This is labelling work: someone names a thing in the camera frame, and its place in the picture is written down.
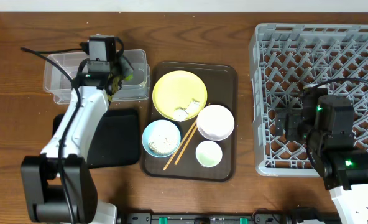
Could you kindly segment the green snack wrapper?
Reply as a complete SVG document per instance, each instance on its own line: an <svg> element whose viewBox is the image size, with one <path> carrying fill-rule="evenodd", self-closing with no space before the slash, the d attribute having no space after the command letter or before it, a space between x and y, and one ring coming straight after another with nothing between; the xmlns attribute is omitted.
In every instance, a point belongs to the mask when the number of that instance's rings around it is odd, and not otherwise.
<svg viewBox="0 0 368 224"><path fill-rule="evenodd" d="M132 79L134 69L128 59L123 55L113 65L106 84L108 101L112 102L113 96L122 88L124 80Z"/></svg>

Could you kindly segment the blue bowl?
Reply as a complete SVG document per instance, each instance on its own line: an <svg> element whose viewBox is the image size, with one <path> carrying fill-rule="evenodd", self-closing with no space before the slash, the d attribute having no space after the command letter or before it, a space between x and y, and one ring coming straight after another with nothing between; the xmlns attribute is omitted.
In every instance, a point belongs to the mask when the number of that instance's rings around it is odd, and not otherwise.
<svg viewBox="0 0 368 224"><path fill-rule="evenodd" d="M151 122L142 134L143 148L149 155L157 158L171 156L177 151L181 140L179 128L167 120Z"/></svg>

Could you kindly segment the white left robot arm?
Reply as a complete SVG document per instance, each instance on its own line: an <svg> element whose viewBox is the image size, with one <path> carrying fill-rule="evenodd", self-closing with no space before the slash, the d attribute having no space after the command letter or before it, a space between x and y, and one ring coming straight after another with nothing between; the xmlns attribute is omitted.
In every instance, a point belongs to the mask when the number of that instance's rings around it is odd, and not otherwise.
<svg viewBox="0 0 368 224"><path fill-rule="evenodd" d="M137 111L108 110L110 96L131 73L125 62L80 63L70 105L52 139L21 164L33 222L119 221L117 206L98 198L90 169L132 165L140 158Z"/></svg>

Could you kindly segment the white tissue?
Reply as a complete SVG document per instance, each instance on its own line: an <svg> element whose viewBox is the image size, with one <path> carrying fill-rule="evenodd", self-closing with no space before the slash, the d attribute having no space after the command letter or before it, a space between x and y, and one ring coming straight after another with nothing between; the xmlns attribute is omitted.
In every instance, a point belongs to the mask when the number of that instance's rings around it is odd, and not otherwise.
<svg viewBox="0 0 368 224"><path fill-rule="evenodd" d="M173 112L173 119L175 121L182 122L186 120L190 113L197 112L200 109L201 103L196 100L192 100L191 103L186 108L177 108Z"/></svg>

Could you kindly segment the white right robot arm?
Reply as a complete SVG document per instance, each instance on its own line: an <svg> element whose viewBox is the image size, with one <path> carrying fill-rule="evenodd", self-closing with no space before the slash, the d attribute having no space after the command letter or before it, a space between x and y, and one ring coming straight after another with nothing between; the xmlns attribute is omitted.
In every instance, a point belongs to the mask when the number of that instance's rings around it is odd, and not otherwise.
<svg viewBox="0 0 368 224"><path fill-rule="evenodd" d="M275 135L306 147L341 223L368 223L368 153L355 146L354 107L327 88L300 92L303 106L275 112Z"/></svg>

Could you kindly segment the pink white bowl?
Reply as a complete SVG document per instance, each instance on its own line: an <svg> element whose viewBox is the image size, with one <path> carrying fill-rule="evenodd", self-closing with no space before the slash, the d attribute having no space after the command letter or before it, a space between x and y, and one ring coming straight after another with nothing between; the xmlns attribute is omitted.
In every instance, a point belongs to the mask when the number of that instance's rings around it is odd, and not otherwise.
<svg viewBox="0 0 368 224"><path fill-rule="evenodd" d="M200 111L196 121L200 134L211 141L228 138L235 127L234 116L221 105L206 106Z"/></svg>

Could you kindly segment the yellow plate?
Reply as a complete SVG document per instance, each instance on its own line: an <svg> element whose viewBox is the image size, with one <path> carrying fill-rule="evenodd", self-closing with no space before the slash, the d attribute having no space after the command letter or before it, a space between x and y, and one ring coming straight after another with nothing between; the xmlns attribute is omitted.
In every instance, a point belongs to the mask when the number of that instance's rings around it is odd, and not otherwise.
<svg viewBox="0 0 368 224"><path fill-rule="evenodd" d="M152 91L155 109L167 119L173 119L177 108L186 108L192 100L201 103L197 112L190 113L186 120L192 119L205 107L208 92L203 80L194 73L176 70L164 74L156 82Z"/></svg>

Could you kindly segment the small white green cup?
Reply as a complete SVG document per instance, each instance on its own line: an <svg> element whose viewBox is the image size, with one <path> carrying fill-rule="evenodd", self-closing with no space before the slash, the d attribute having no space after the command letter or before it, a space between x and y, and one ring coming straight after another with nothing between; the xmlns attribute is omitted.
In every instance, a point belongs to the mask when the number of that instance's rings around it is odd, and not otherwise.
<svg viewBox="0 0 368 224"><path fill-rule="evenodd" d="M214 141L199 143L196 147L195 155L200 165L206 168L218 165L223 158L221 147Z"/></svg>

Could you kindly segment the pile of rice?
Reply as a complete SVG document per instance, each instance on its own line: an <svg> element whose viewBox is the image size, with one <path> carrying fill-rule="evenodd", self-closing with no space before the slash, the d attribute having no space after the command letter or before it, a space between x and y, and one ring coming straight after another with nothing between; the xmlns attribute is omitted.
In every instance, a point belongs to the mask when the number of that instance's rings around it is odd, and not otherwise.
<svg viewBox="0 0 368 224"><path fill-rule="evenodd" d="M149 149L158 156L166 156L176 150L178 138L174 134L153 133L149 138Z"/></svg>

